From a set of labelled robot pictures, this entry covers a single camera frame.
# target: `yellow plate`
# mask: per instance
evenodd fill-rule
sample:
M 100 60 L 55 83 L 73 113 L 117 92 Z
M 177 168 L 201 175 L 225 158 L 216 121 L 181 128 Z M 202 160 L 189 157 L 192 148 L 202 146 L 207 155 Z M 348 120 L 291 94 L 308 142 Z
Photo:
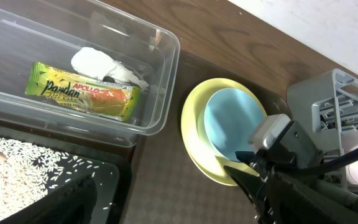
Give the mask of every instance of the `yellow plate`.
M 258 175 L 258 173 L 244 163 L 216 157 L 211 149 L 201 142 L 197 133 L 197 120 L 201 111 L 211 96 L 224 88 L 237 88 L 244 91 L 257 102 L 266 116 L 260 101 L 245 86 L 227 78 L 213 78 L 200 83 L 187 97 L 181 112 L 181 135 L 191 160 L 203 174 L 220 184 L 236 186 L 237 184 L 226 174 L 223 166 L 230 166 L 253 175 Z

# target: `blue bowl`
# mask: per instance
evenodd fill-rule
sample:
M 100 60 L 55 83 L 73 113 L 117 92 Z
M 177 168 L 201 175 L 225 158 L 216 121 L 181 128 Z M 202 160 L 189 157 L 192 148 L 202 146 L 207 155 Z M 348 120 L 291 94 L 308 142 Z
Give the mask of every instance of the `blue bowl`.
M 223 157 L 236 162 L 239 162 L 236 151 L 253 151 L 248 139 L 263 119 L 258 103 L 235 88 L 217 91 L 204 112 L 208 139 Z

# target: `white tissue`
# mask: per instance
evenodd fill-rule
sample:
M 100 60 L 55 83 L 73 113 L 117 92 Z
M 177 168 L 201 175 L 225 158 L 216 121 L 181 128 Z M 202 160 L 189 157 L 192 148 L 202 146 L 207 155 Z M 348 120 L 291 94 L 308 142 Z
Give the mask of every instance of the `white tissue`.
M 77 52 L 71 59 L 71 66 L 78 74 L 98 80 L 103 80 L 105 76 L 109 76 L 119 84 L 130 85 L 131 82 L 139 85 L 142 90 L 149 87 L 146 81 L 139 80 L 132 71 L 107 54 L 92 47 L 83 47 Z

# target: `cake bar packet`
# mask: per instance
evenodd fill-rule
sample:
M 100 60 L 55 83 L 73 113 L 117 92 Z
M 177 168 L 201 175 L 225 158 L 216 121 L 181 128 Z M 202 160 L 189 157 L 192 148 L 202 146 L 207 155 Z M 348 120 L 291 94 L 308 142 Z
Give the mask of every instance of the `cake bar packet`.
M 46 96 L 62 106 L 126 121 L 132 116 L 140 88 L 102 82 L 34 62 L 25 94 Z

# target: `clear plastic bin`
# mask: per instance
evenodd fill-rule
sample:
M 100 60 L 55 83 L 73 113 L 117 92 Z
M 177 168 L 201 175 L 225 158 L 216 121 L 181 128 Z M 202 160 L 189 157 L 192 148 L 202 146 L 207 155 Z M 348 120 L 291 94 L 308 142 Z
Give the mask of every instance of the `clear plastic bin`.
M 75 72 L 71 58 L 93 47 L 150 85 L 131 119 L 115 121 L 25 95 L 33 62 Z M 180 44 L 171 32 L 101 1 L 0 0 L 0 119 L 131 147 L 167 118 Z

